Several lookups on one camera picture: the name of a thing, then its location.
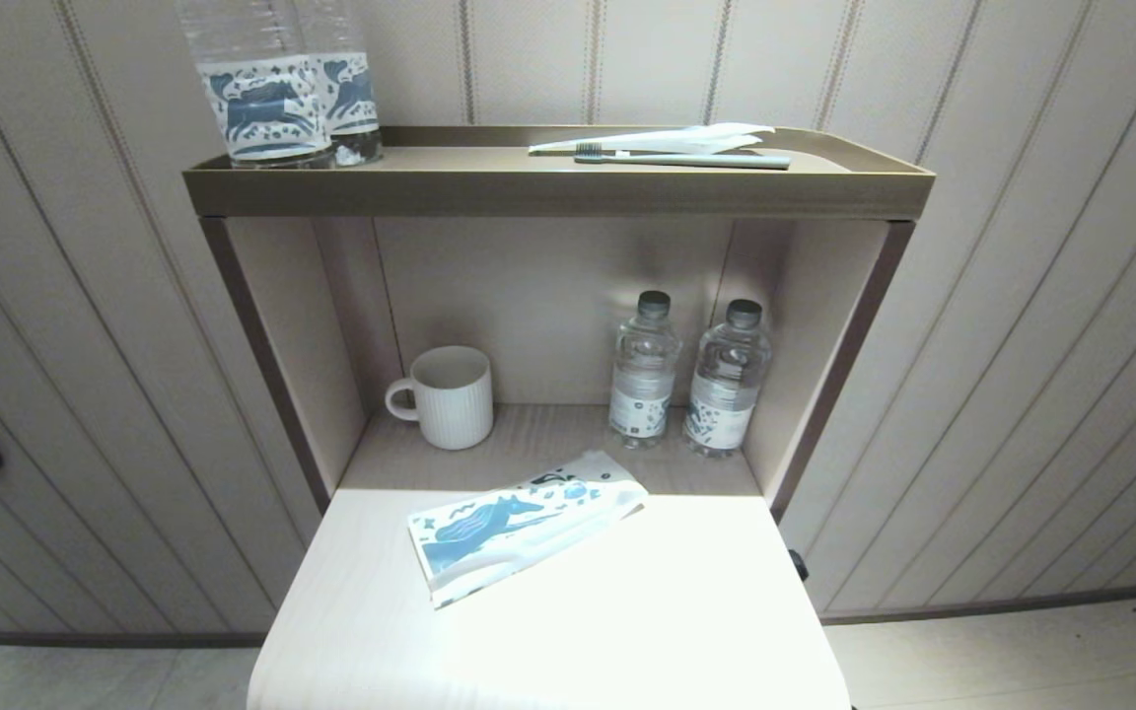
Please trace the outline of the small clear water bottle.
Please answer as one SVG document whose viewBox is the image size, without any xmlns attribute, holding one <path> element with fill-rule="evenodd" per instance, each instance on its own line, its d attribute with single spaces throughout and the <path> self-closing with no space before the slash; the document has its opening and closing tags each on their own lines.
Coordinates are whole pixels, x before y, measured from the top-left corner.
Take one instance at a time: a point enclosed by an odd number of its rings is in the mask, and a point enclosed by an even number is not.
<svg viewBox="0 0 1136 710">
<path fill-rule="evenodd" d="M 609 427 L 628 450 L 654 448 L 666 436 L 682 342 L 671 321 L 673 298 L 641 293 L 636 312 L 613 342 Z"/>
<path fill-rule="evenodd" d="M 688 414 L 682 421 L 682 435 L 698 456 L 728 458 L 744 443 L 774 356 L 762 316 L 758 302 L 734 300 L 725 320 L 700 337 Z"/>
</svg>

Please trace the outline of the large horse label water bottle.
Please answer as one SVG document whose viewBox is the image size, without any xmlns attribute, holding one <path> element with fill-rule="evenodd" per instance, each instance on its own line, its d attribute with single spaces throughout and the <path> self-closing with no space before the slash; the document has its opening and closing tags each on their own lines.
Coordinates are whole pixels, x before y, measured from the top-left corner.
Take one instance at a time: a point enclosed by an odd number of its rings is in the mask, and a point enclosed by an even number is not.
<svg viewBox="0 0 1136 710">
<path fill-rule="evenodd" d="M 294 0 L 173 0 L 236 167 L 315 165 L 332 140 Z"/>
<path fill-rule="evenodd" d="M 356 0 L 293 0 L 304 49 L 316 64 L 320 111 L 334 164 L 352 168 L 383 154 L 369 55 Z"/>
</svg>

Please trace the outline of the blue horse print pouch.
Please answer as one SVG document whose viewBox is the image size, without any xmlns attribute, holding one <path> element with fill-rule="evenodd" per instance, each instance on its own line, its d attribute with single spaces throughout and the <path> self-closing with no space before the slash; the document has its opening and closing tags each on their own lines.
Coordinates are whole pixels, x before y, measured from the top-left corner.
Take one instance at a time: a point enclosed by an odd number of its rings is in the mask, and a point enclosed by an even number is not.
<svg viewBox="0 0 1136 710">
<path fill-rule="evenodd" d="M 623 463 L 586 451 L 508 488 L 410 513 L 407 531 L 442 609 L 608 531 L 648 498 Z"/>
</svg>

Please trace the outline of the white ribbed mug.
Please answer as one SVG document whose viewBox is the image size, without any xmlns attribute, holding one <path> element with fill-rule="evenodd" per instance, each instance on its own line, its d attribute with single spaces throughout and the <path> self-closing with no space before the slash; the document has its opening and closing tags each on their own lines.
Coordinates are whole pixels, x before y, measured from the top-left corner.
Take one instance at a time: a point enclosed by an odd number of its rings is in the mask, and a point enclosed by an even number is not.
<svg viewBox="0 0 1136 710">
<path fill-rule="evenodd" d="M 418 424 L 429 445 L 460 451 L 481 444 L 493 427 L 492 367 L 473 346 L 437 346 L 419 354 L 409 376 L 390 384 L 385 408 Z"/>
</svg>

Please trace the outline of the brown shelf unit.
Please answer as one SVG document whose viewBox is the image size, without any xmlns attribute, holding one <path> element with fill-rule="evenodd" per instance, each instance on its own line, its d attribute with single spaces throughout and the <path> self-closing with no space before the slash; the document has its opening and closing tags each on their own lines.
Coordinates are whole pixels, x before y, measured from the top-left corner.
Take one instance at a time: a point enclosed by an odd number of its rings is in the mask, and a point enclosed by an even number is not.
<svg viewBox="0 0 1136 710">
<path fill-rule="evenodd" d="M 616 126 L 389 126 L 385 157 L 371 167 L 239 168 L 225 156 L 183 172 L 190 202 L 239 314 L 272 401 L 314 499 L 329 504 L 339 481 L 310 438 L 289 365 L 272 346 L 231 237 L 234 217 L 626 217 L 712 215 L 738 219 L 884 222 L 887 239 L 846 328 L 817 382 L 769 494 L 780 517 L 807 471 L 840 392 L 855 367 L 916 222 L 937 176 L 842 136 L 797 127 L 765 130 L 761 145 L 792 158 L 768 175 L 755 168 L 691 165 L 634 168 L 573 162 L 580 141 L 618 135 Z"/>
</svg>

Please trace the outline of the white paper wrapper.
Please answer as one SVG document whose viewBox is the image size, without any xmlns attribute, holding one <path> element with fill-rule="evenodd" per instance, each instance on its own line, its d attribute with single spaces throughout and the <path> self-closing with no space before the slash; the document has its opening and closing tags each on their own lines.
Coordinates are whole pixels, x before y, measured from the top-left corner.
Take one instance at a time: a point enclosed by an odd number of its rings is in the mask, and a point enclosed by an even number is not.
<svg viewBox="0 0 1136 710">
<path fill-rule="evenodd" d="M 651 130 L 609 136 L 580 136 L 531 145 L 529 156 L 573 153 L 578 148 L 594 145 L 623 152 L 646 152 L 678 156 L 711 156 L 727 150 L 760 144 L 765 136 L 776 133 L 774 126 L 721 122 L 721 124 Z"/>
</svg>

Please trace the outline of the pale green toothbrush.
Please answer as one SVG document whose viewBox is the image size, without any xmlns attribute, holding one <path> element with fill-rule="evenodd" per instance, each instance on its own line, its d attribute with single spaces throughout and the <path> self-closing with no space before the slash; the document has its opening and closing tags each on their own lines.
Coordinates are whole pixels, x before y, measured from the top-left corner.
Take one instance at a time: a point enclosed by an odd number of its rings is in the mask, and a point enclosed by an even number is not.
<svg viewBox="0 0 1136 710">
<path fill-rule="evenodd" d="M 740 170 L 788 172 L 792 158 L 786 156 L 686 156 L 605 153 L 599 144 L 580 144 L 574 150 L 574 162 L 580 165 L 646 165 L 660 167 L 740 168 Z"/>
</svg>

